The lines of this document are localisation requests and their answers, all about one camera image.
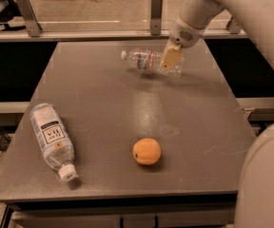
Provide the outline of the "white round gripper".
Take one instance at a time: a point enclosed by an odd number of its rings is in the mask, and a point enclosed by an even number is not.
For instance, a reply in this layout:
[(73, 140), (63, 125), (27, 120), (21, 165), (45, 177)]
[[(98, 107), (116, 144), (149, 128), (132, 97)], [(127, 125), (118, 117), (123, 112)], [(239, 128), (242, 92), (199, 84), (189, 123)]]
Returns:
[(203, 29), (189, 26), (180, 15), (177, 15), (169, 29), (169, 41), (178, 46), (167, 46), (164, 50), (160, 68), (171, 70), (183, 57), (181, 48), (193, 47), (203, 37)]

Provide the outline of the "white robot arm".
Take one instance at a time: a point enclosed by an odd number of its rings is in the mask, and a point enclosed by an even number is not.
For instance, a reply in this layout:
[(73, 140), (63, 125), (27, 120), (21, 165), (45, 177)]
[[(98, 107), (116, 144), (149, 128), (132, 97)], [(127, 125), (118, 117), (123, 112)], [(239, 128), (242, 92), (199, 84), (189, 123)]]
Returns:
[[(161, 66), (171, 69), (184, 48), (194, 46), (210, 21), (228, 10), (274, 69), (274, 0), (184, 0), (172, 27)], [(274, 228), (274, 124), (245, 157), (234, 228)]]

